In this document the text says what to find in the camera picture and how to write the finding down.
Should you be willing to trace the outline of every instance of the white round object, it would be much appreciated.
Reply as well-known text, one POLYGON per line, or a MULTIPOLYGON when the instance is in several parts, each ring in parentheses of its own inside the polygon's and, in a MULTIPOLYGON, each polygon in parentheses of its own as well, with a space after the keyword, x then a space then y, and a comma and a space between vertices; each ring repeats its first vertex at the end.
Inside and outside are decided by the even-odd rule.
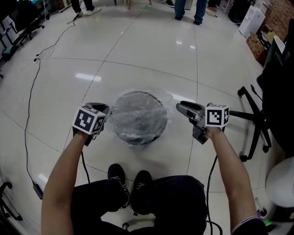
POLYGON ((266 178, 266 195, 281 207, 294 207, 294 157, 276 165, 266 178))

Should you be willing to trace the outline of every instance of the tiled floor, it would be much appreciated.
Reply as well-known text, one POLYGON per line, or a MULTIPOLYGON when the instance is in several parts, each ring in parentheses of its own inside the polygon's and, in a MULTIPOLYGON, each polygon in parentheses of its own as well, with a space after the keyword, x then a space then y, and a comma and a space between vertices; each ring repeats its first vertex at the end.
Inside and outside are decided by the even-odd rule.
MULTIPOLYGON (((27 140, 28 167, 41 188, 71 140, 71 122, 81 103, 111 105, 121 92, 144 87, 173 95, 171 122, 162 136, 144 150, 128 148, 107 128, 85 148, 91 181, 106 178, 109 165, 118 162, 125 170, 130 189, 141 169, 150 171, 154 178, 188 174, 207 185, 215 151, 210 141, 205 145, 193 141, 192 125, 175 109, 179 101, 228 104, 231 110, 251 112, 247 101, 238 98, 237 90, 241 86, 249 89, 250 84, 258 89, 255 79, 262 67, 237 26, 225 22, 228 19, 221 13, 219 18, 205 15, 203 24, 196 26, 192 23, 195 6, 182 21, 176 21, 174 10, 163 1, 155 0, 148 7, 146 2, 134 3, 131 10, 122 1, 117 6, 110 0, 94 2, 102 11, 77 20, 76 26, 41 56, 41 69, 32 92, 27 140)), ((52 16, 46 28, 39 30, 1 68, 5 78, 0 82, 0 167, 2 179, 13 184, 12 190, 5 190, 5 200, 25 218, 13 223, 31 235, 40 234, 41 213, 41 201, 26 173, 24 147, 29 90, 39 66, 33 59, 55 43, 73 17, 71 8, 52 16)), ((226 135, 237 153, 248 153, 253 130, 253 124, 231 118, 226 135)), ((262 145, 260 139, 253 159, 244 165, 254 195, 269 211, 272 204, 266 197, 265 180, 280 150, 277 147, 264 154, 262 145)), ((80 164, 77 185, 85 183, 86 175, 80 164)), ((218 165, 210 192, 212 220, 222 226, 224 234, 229 234, 228 202, 218 165)), ((103 216, 118 226, 133 218, 129 208, 103 216)), ((145 221, 131 229, 152 224, 152 215, 140 218, 145 221)), ((205 234, 210 234, 209 226, 205 234)))

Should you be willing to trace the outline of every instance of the blue jeans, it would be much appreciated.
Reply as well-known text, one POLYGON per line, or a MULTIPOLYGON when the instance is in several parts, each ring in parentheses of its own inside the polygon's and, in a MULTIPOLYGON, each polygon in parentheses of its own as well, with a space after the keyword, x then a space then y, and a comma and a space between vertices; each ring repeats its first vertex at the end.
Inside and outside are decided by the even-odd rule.
MULTIPOLYGON (((175 16, 182 19, 185 14, 185 5, 187 0, 175 1, 175 16)), ((207 0, 197 0, 196 14, 194 15, 195 22, 202 23, 205 15, 207 0)))

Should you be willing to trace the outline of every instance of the plastic wrap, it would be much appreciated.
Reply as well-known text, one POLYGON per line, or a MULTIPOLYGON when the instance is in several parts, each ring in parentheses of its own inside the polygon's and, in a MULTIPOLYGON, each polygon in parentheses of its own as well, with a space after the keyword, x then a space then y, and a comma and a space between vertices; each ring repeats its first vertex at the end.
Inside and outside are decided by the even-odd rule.
POLYGON ((124 92, 110 108, 107 126, 129 146, 144 147, 170 122, 172 99, 156 89, 124 92))

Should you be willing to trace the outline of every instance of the white shoe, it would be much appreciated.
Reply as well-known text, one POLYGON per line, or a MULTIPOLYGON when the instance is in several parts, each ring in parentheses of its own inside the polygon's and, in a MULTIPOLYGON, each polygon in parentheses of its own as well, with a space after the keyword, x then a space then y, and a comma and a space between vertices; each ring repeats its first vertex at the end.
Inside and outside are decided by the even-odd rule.
POLYGON ((101 11, 101 8, 94 8, 94 10, 88 11, 87 16, 93 15, 93 14, 100 12, 100 11, 101 11))
POLYGON ((77 13, 77 17, 79 18, 79 17, 81 17, 83 14, 84 14, 83 11, 80 11, 80 12, 77 13))

